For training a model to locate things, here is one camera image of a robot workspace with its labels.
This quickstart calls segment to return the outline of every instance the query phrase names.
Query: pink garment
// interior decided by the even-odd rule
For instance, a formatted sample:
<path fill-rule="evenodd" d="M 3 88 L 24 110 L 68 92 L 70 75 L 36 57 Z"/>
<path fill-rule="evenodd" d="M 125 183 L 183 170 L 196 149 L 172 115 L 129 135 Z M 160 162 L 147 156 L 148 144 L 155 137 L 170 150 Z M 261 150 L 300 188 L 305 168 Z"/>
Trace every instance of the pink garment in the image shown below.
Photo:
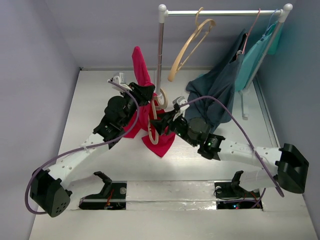
<path fill-rule="evenodd" d="M 144 60 L 144 56 L 142 55 L 142 52 L 140 50 L 140 47 L 136 46 L 132 53 L 132 60 L 133 60 L 133 69 L 134 69 L 134 75 L 135 78 L 140 86 L 150 86 L 153 85 L 151 83 L 151 79 L 147 70 L 147 66 Z M 156 111 L 157 114 L 164 113 L 165 111 L 163 109 Z M 124 128 L 125 131 L 127 131 L 132 124 L 135 121 L 135 118 L 137 117 L 137 112 L 133 115 L 131 121 L 129 122 L 128 126 Z M 125 138 L 133 139 L 137 133 L 140 131 L 140 129 L 145 130 L 148 132 L 148 116 L 152 120 L 154 119 L 151 103 L 149 103 L 147 106 L 141 106 L 140 107 L 140 114 L 139 119 L 134 128 L 129 132 Z M 155 139 L 155 128 L 151 125 L 151 133 L 153 136 L 153 139 Z M 175 140 L 175 134 L 171 133 L 169 135 L 162 135 L 159 136 L 158 144 L 154 145 L 149 139 L 149 136 L 144 136 L 142 138 L 143 143 L 146 145 L 148 149 L 150 149 L 152 152 L 157 154 L 159 157 L 163 157 L 169 148 L 171 147 L 172 143 Z"/>

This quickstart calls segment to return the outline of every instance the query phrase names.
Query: metal rod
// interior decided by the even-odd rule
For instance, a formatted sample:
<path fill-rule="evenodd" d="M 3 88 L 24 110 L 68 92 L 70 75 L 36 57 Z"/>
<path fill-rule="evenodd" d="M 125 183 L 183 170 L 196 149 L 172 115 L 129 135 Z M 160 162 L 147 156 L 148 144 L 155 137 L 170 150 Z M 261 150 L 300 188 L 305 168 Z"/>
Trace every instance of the metal rod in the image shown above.
<path fill-rule="evenodd" d="M 254 78 L 255 78 L 255 76 L 256 76 L 256 74 L 257 74 L 262 62 L 264 61 L 264 58 L 267 55 L 269 48 L 271 47 L 272 43 L 274 42 L 274 40 L 275 40 L 275 38 L 277 36 L 277 33 L 279 32 L 282 24 L 284 24 L 284 23 L 283 22 L 279 22 L 279 21 L 276 24 L 275 29 L 273 30 L 272 35 L 270 37 L 270 40 L 269 40 L 265 50 L 262 53 L 262 57 L 260 58 L 260 60 L 259 60 L 258 64 L 256 65 L 254 71 L 252 72 L 252 75 L 250 76 L 249 81 L 246 83 L 246 85 L 244 87 L 245 91 L 249 89 L 251 82 L 254 80 Z"/>
<path fill-rule="evenodd" d="M 256 16 L 258 10 L 203 10 L 199 16 Z M 260 16 L 270 16 L 275 10 L 261 10 Z M 280 15 L 282 10 L 277 10 L 274 15 Z M 167 11 L 167 16 L 195 16 L 198 11 Z"/>
<path fill-rule="evenodd" d="M 160 95 L 161 84 L 161 68 L 162 68 L 162 46 L 164 41 L 164 26 L 165 23 L 159 23 L 159 37 L 158 37 L 158 65 L 156 68 L 156 82 L 155 82 L 155 94 Z"/>

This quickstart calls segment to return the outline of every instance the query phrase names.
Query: teal garment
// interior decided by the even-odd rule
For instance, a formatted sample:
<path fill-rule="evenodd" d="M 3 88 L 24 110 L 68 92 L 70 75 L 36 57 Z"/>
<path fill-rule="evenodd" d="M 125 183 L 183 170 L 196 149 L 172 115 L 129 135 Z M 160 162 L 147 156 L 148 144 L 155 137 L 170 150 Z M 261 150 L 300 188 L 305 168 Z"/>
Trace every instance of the teal garment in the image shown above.
<path fill-rule="evenodd" d="M 273 33 L 277 22 L 271 25 L 270 29 L 268 30 L 265 38 L 261 38 L 257 41 L 253 47 L 245 54 L 244 60 L 239 71 L 238 77 L 235 80 L 235 91 L 241 91 L 245 88 L 249 78 L 253 74 L 256 66 L 258 65 L 259 60 L 261 59 L 264 50 L 266 49 L 268 42 L 270 41 L 271 34 Z M 281 36 L 282 27 L 279 29 L 279 32 L 275 36 L 271 47 L 268 50 L 268 54 L 274 55 L 277 51 L 279 39 Z"/>

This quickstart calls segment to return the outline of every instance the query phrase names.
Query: gray wall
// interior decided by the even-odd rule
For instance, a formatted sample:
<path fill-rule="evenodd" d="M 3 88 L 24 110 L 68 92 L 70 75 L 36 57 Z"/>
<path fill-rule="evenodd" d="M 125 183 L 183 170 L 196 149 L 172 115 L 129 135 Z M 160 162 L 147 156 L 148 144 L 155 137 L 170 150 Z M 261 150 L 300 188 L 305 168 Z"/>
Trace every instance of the gray wall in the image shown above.
<path fill-rule="evenodd" d="M 1 1 L 0 32 L 0 239 L 25 240 L 25 187 L 58 153 L 79 68 L 42 0 Z"/>
<path fill-rule="evenodd" d="M 148 67 L 157 66 L 158 5 L 169 10 L 274 10 L 295 0 L 46 0 L 81 67 L 132 67 L 134 46 L 140 46 Z M 215 17 L 217 26 L 186 66 L 213 66 L 243 28 L 255 17 Z M 269 17 L 260 17 L 253 34 L 261 33 Z M 194 17 L 166 19 L 163 65 L 174 62 L 195 30 Z"/>
<path fill-rule="evenodd" d="M 320 233 L 320 1 L 299 0 L 284 25 L 277 54 L 260 69 L 260 82 L 283 143 L 292 143 L 310 163 L 305 200 Z"/>

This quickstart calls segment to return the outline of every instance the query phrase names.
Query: garment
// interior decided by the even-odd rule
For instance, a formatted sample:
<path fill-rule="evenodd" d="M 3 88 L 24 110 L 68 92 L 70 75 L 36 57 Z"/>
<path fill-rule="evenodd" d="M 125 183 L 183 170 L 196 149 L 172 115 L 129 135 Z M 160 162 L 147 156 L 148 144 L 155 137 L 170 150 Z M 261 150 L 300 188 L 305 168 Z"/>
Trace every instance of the garment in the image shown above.
<path fill-rule="evenodd" d="M 134 75 L 135 78 L 140 86 L 150 86 L 153 85 L 151 83 L 151 79 L 147 70 L 147 66 L 144 60 L 144 56 L 142 55 L 142 52 L 140 50 L 140 47 L 136 46 L 132 53 L 132 61 L 133 61 L 133 69 L 134 69 Z M 159 110 L 156 111 L 157 114 L 164 113 L 165 111 Z M 135 119 L 137 117 L 137 112 L 133 115 L 131 121 L 129 122 L 128 126 L 124 128 L 125 131 L 127 131 L 132 124 L 134 123 Z M 140 114 L 138 116 L 138 122 L 134 126 L 134 128 L 125 136 L 125 138 L 133 139 L 137 133 L 140 131 L 140 129 L 143 129 L 145 131 L 148 131 L 148 117 L 150 120 L 154 119 L 154 115 L 152 112 L 151 104 L 149 103 L 147 106 L 141 106 L 140 107 Z M 153 126 L 151 126 L 151 132 L 153 139 L 155 138 L 156 130 Z M 149 136 L 142 137 L 143 143 L 146 145 L 148 149 L 150 149 L 152 152 L 157 154 L 159 157 L 163 157 L 169 148 L 171 147 L 172 143 L 175 140 L 175 134 L 171 133 L 169 135 L 161 135 L 158 138 L 158 144 L 154 145 L 151 143 Z"/>
<path fill-rule="evenodd" d="M 277 22 L 275 22 L 273 25 L 270 26 L 264 38 L 261 38 L 259 41 L 257 41 L 253 45 L 253 47 L 246 52 L 238 77 L 235 81 L 235 91 L 241 91 L 242 89 L 245 88 L 248 80 L 252 76 L 253 71 L 258 65 L 258 62 L 260 61 L 263 55 L 263 52 L 265 51 L 270 41 L 271 34 L 273 33 L 276 27 L 276 23 Z M 278 42 L 281 36 L 281 31 L 282 31 L 282 27 L 277 33 L 277 35 L 275 36 L 275 39 L 273 40 L 273 43 L 267 52 L 268 54 L 273 55 L 276 53 Z"/>
<path fill-rule="evenodd" d="M 240 33 L 226 56 L 208 73 L 190 81 L 186 90 L 190 92 L 188 102 L 202 96 L 212 96 L 221 101 L 228 110 L 232 111 L 235 80 L 243 62 L 243 54 L 237 54 L 243 49 L 246 40 L 245 29 Z M 211 125 L 211 133 L 215 131 L 220 123 L 231 120 L 228 113 L 211 99 L 202 99 L 192 103 L 185 112 L 185 118 L 200 117 Z"/>

